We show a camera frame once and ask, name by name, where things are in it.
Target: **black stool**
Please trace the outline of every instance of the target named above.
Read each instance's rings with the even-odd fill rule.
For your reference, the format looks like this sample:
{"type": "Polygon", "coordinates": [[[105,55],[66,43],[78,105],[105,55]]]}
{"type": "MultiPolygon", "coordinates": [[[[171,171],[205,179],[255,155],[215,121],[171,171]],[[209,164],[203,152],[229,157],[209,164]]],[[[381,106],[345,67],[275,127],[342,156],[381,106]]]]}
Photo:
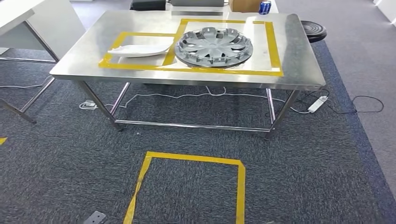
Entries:
{"type": "Polygon", "coordinates": [[[301,23],[310,43],[321,41],[327,36],[326,28],[320,24],[303,20],[301,20],[301,23]]]}

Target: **yellow tape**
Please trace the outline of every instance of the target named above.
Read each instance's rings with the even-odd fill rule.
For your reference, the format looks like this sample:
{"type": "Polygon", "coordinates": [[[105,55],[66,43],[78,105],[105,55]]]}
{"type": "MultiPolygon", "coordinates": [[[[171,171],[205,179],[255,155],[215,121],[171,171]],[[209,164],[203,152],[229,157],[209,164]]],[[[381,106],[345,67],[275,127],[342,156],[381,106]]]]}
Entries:
{"type": "Polygon", "coordinates": [[[200,156],[200,155],[184,155],[184,154],[172,154],[172,153],[158,153],[158,152],[146,152],[146,157],[141,166],[140,173],[138,176],[136,189],[132,200],[128,206],[127,212],[124,217],[123,224],[131,224],[134,218],[134,211],[136,206],[136,195],[140,190],[143,178],[150,166],[151,158],[164,158],[164,159],[174,159],[174,160],[190,160],[190,161],[200,161],[200,162],[215,162],[223,163],[229,165],[238,166],[238,184],[237,184],[237,201],[236,201],[236,224],[245,223],[245,166],[240,160],[225,159],[218,157],[200,156]]]}
{"type": "Polygon", "coordinates": [[[261,71],[261,70],[231,70],[218,68],[190,67],[190,68],[168,68],[162,66],[153,66],[149,64],[116,64],[107,63],[103,59],[99,65],[102,68],[110,69],[129,69],[129,70],[156,70],[156,71],[180,71],[180,72],[200,72],[200,73],[220,73],[220,74],[236,74],[236,75],[266,75],[266,76],[282,76],[279,71],[261,71]]]}
{"type": "Polygon", "coordinates": [[[282,71],[281,60],[279,59],[278,47],[276,45],[275,30],[272,22],[265,22],[265,32],[267,34],[269,59],[272,68],[279,68],[282,71]]]}
{"type": "Polygon", "coordinates": [[[149,169],[150,162],[151,162],[151,157],[146,156],[144,158],[143,164],[141,165],[140,173],[137,178],[134,196],[132,197],[131,203],[128,206],[127,213],[125,214],[124,224],[131,224],[134,219],[136,195],[137,195],[137,192],[139,192],[139,190],[140,190],[141,182],[143,181],[144,175],[146,174],[147,170],[149,169]]]}
{"type": "Polygon", "coordinates": [[[166,33],[140,33],[140,32],[123,32],[127,36],[175,36],[175,34],[166,33]]]}
{"type": "Polygon", "coordinates": [[[275,40],[275,32],[272,22],[253,21],[254,24],[264,24],[267,40],[268,52],[271,62],[272,70],[233,70],[233,69],[218,69],[205,67],[189,67],[189,68],[169,68],[164,67],[170,65],[175,60],[175,44],[182,37],[187,27],[188,22],[227,22],[227,23],[246,23],[243,20],[210,20],[210,19],[181,19],[177,32],[175,34],[161,34],[161,33],[139,33],[139,32],[121,32],[112,45],[113,48],[119,47],[126,36],[172,36],[173,43],[165,55],[162,66],[147,65],[147,64],[120,64],[110,62],[112,55],[105,53],[103,59],[99,62],[99,67],[107,69],[125,69],[125,70],[158,70],[158,71],[179,71],[179,72],[197,72],[197,73],[218,73],[218,74],[236,74],[236,75],[262,75],[262,76],[283,76],[281,61],[278,54],[278,48],[275,40]]]}
{"type": "Polygon", "coordinates": [[[187,22],[182,19],[180,21],[179,28],[177,28],[177,31],[176,31],[176,33],[174,35],[173,43],[170,46],[168,52],[166,53],[165,59],[164,59],[164,61],[162,63],[163,66],[170,65],[170,64],[173,63],[173,60],[175,59],[175,45],[176,45],[176,42],[182,37],[186,27],[187,27],[187,22]]]}
{"type": "Polygon", "coordinates": [[[3,145],[4,142],[6,142],[7,138],[0,138],[0,146],[3,145]]]}

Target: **blue can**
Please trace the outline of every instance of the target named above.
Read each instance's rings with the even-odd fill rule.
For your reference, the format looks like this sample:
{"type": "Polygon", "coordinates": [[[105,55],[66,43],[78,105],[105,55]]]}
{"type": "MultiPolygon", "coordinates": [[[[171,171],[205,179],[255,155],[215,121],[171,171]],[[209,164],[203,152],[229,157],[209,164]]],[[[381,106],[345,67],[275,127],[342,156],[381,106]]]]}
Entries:
{"type": "Polygon", "coordinates": [[[267,15],[269,13],[269,10],[271,9],[271,1],[270,0],[264,0],[260,3],[260,9],[259,9],[259,14],[260,15],[267,15]]]}

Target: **white plate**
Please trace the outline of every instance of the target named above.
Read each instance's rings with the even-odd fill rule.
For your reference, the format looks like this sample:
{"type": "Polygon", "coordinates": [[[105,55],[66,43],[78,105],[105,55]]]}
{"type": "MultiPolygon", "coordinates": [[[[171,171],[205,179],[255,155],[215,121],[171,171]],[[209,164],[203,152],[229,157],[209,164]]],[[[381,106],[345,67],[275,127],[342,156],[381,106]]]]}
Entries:
{"type": "Polygon", "coordinates": [[[125,45],[107,51],[118,57],[148,57],[165,53],[170,45],[125,45]]]}

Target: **blue carpet border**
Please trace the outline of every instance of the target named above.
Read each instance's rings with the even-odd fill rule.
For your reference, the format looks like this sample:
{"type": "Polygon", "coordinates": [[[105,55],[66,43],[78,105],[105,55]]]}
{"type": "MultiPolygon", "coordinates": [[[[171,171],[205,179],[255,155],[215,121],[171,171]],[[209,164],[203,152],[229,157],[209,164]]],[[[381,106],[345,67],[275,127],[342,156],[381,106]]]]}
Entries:
{"type": "MultiPolygon", "coordinates": [[[[328,67],[328,70],[333,71],[330,79],[331,82],[334,83],[332,87],[336,92],[335,95],[339,105],[342,111],[352,111],[354,108],[351,98],[349,97],[337,66],[335,65],[332,55],[324,41],[323,44],[325,47],[323,47],[323,50],[320,52],[321,57],[327,59],[328,64],[326,66],[328,67]]],[[[387,223],[394,224],[396,223],[396,201],[390,191],[388,183],[386,182],[380,164],[378,163],[366,132],[364,131],[363,125],[361,124],[357,113],[345,114],[345,116],[351,127],[352,137],[356,143],[363,167],[368,177],[368,182],[372,188],[381,214],[387,223]]]]}

